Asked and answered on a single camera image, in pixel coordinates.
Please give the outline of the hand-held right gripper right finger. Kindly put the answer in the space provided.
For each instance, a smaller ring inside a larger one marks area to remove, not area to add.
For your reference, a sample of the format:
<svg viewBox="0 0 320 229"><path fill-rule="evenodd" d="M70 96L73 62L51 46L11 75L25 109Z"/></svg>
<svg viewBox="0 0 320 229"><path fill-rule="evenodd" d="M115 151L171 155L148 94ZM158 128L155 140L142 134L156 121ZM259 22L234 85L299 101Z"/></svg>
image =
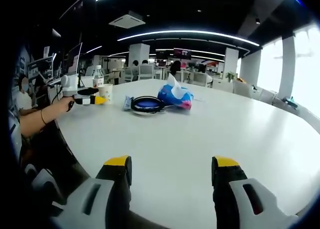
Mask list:
<svg viewBox="0 0 320 229"><path fill-rule="evenodd" d="M218 229L289 229L298 221L296 215L285 214L276 196L248 178L231 158L212 157L211 183Z"/></svg>

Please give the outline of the person's left hand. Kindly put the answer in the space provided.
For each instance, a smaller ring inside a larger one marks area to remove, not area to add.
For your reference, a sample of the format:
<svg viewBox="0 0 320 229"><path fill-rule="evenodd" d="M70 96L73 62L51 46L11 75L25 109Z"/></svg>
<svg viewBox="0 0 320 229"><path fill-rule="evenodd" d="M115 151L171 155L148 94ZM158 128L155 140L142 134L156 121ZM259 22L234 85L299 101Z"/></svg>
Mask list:
<svg viewBox="0 0 320 229"><path fill-rule="evenodd" d="M63 97L59 101L53 103L53 107L59 113L66 113L70 111L75 100L73 97Z"/></svg>

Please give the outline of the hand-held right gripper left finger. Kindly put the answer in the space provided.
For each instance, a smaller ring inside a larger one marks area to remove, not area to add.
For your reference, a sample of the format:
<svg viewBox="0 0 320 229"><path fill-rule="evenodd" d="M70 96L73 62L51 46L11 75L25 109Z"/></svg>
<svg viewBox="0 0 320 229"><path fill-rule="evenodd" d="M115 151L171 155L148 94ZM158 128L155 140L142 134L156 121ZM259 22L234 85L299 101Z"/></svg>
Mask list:
<svg viewBox="0 0 320 229"><path fill-rule="evenodd" d="M88 178L69 195L62 212L51 220L58 229L124 229L131 185L131 157L110 158L95 178Z"/></svg>

